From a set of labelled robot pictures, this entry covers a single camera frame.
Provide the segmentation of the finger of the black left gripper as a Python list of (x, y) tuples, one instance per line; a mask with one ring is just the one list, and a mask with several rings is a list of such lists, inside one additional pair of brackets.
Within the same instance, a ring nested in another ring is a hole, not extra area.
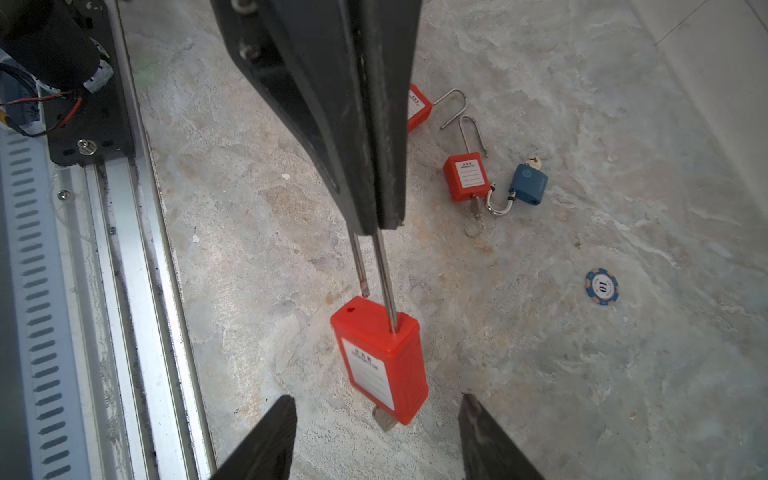
[(361, 94), (373, 162), (378, 227), (405, 218), (408, 93), (420, 1), (349, 1)]
[(344, 1), (214, 1), (236, 67), (309, 154), (348, 227), (378, 228), (374, 165)]

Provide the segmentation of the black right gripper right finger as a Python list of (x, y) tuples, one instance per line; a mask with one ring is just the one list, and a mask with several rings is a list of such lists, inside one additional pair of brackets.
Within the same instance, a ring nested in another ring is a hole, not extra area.
[(463, 394), (458, 422), (466, 479), (543, 480), (475, 395)]

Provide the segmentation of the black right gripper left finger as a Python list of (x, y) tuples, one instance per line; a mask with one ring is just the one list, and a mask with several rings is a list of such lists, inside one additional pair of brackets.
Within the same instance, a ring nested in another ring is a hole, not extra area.
[(211, 479), (288, 479), (296, 427), (295, 400), (290, 395), (282, 395)]

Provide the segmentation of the red padlock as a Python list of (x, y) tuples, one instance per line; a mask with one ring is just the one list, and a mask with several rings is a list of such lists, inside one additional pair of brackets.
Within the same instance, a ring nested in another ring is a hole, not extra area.
[(428, 397), (419, 322), (397, 309), (383, 233), (373, 237), (383, 302), (370, 298), (359, 236), (349, 233), (361, 294), (330, 318), (350, 384), (374, 403), (384, 431), (408, 425)]
[[(464, 123), (474, 127), (478, 150), (471, 150), (467, 140)], [(443, 165), (446, 183), (454, 202), (468, 202), (473, 220), (464, 226), (464, 233), (470, 238), (480, 236), (484, 230), (481, 200), (491, 190), (483, 159), (488, 156), (481, 129), (476, 120), (469, 115), (462, 115), (458, 120), (459, 129), (466, 152), (447, 158)]]

